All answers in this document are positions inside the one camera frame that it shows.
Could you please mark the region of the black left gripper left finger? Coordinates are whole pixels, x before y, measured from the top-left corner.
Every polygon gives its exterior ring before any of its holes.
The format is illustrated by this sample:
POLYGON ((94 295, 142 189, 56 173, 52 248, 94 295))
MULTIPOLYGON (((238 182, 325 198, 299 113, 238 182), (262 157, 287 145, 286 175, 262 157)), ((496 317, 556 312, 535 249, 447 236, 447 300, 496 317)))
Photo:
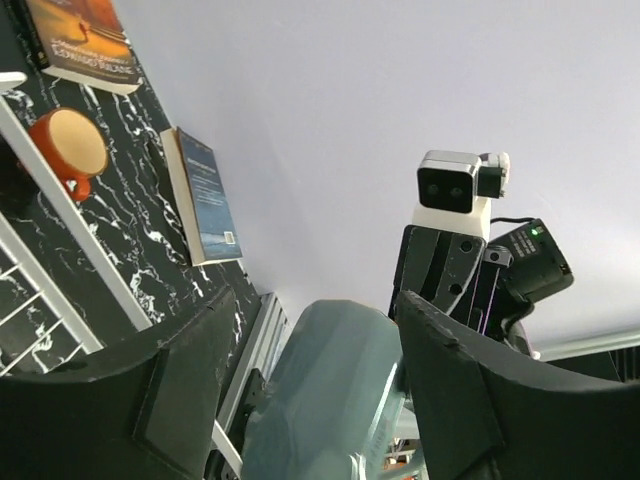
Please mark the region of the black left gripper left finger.
POLYGON ((4 479, 201 479, 235 295, 46 374, 1 380, 4 479))

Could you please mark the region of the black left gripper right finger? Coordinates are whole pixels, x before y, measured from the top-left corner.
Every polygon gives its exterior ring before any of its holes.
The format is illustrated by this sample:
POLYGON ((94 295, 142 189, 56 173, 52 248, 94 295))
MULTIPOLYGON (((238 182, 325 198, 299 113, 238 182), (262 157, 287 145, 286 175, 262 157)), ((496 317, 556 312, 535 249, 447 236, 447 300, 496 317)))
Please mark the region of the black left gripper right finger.
POLYGON ((638 478, 638 385, 534 360, 413 292, 396 323, 430 478, 638 478))

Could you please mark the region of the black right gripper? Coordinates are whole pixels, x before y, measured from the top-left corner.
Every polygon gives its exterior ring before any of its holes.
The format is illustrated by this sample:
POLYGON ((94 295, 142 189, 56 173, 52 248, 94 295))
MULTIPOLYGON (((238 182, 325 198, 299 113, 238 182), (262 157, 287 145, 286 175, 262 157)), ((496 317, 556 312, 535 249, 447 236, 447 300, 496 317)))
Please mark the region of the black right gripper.
POLYGON ((411 291, 479 333, 489 317, 500 275, 500 248, 481 237, 418 225, 404 229, 388 316, 411 291))

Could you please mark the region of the grey faceted mug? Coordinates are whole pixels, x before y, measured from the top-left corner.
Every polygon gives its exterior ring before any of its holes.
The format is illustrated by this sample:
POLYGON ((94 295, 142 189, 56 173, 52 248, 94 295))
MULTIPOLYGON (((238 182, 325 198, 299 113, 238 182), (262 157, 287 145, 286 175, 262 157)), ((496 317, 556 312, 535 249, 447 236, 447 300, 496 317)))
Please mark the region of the grey faceted mug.
POLYGON ((244 479, 377 479, 404 404, 399 331, 381 311, 318 300, 251 415, 244 479))

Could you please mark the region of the orange ceramic mug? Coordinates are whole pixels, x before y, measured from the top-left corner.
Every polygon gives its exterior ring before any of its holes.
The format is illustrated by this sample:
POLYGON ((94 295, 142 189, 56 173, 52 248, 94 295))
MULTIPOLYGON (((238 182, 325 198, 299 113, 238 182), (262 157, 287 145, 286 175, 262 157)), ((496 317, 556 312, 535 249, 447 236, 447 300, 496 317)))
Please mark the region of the orange ceramic mug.
POLYGON ((109 165, 98 127, 79 111, 61 107, 40 117, 28 129, 28 135, 70 198, 75 202, 87 200, 90 180, 109 165))

